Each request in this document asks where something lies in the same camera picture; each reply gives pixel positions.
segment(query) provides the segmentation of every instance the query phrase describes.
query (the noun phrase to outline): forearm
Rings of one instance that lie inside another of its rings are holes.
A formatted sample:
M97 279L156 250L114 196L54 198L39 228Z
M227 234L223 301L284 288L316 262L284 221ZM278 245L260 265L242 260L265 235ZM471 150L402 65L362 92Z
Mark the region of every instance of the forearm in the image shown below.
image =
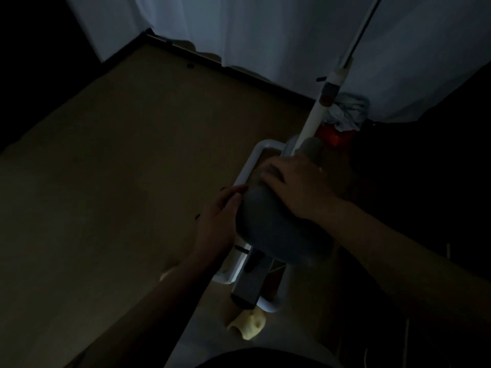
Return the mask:
M491 330L491 285L338 201L317 223L355 256L379 286L440 348L476 348Z
M220 259L188 257L133 309L89 346L77 365L165 365Z

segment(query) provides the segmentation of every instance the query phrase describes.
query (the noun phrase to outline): person's left hand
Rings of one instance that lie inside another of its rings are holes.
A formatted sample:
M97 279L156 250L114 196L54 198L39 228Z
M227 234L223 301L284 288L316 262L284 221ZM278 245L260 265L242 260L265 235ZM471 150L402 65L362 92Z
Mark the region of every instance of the person's left hand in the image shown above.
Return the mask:
M236 236L235 216L247 185L227 187L203 207L193 255L204 261L224 260Z

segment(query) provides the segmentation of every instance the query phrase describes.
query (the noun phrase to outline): curtain fold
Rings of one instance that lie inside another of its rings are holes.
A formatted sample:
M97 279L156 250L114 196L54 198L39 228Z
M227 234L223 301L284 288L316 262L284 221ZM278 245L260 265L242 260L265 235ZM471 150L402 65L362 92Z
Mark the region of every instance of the curtain fold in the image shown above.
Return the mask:
M154 33L317 98L372 0L136 0ZM491 0L382 0L345 92L413 121L491 60Z

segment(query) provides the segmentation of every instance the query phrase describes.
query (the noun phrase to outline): brown floor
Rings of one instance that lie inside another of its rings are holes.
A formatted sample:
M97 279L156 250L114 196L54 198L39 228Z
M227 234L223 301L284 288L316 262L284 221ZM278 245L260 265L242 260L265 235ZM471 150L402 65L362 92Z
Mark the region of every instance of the brown floor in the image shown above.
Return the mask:
M181 259L257 142L302 128L308 109L187 63L143 46L0 155L1 366L63 366Z

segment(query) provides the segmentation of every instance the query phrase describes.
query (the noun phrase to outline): red object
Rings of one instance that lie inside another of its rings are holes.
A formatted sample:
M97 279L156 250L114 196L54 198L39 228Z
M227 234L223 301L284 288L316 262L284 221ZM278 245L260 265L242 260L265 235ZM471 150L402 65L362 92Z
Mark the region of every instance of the red object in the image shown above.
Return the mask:
M346 146L356 134L356 130L338 131L332 124L322 124L317 128L315 136L331 147Z

